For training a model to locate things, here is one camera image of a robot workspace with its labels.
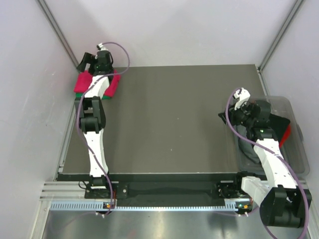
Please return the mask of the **pink t-shirt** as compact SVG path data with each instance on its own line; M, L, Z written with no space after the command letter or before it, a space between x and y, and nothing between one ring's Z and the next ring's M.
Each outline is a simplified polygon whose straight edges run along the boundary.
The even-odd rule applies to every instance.
M89 74L88 71L84 71L83 73L80 73L77 78L77 82L74 87L74 93L84 93L92 83L93 76ZM119 82L121 79L121 75L116 75L113 77L110 86L107 88L107 90L104 92L104 95L113 97L116 93L116 90L118 88Z

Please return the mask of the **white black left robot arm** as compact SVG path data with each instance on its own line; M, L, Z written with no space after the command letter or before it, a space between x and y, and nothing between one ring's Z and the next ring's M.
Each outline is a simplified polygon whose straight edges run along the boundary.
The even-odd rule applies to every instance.
M103 133L106 116L102 98L113 79L113 57L107 48L98 47L96 55L84 54L78 69L83 72L88 64L88 73L92 76L92 81L83 95L75 99L77 130L88 147L90 160L85 198L109 199L113 195L113 185L109 179L109 167L104 153Z

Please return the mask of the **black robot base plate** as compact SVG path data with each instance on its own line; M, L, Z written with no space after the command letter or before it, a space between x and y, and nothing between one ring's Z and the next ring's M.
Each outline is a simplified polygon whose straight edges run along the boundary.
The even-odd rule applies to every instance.
M250 208L253 200L240 189L247 173L110 174L106 179L87 178L86 199L113 199L122 207L224 206L235 201Z

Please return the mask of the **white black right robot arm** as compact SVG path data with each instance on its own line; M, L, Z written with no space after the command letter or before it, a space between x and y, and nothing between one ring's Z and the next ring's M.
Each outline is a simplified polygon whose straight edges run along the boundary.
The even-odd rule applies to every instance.
M259 158L268 181L264 186L253 173L242 175L232 186L238 197L249 195L259 207L267 227L301 228L309 223L312 195L284 159L280 148L291 121L271 112L264 100L228 102L219 117Z

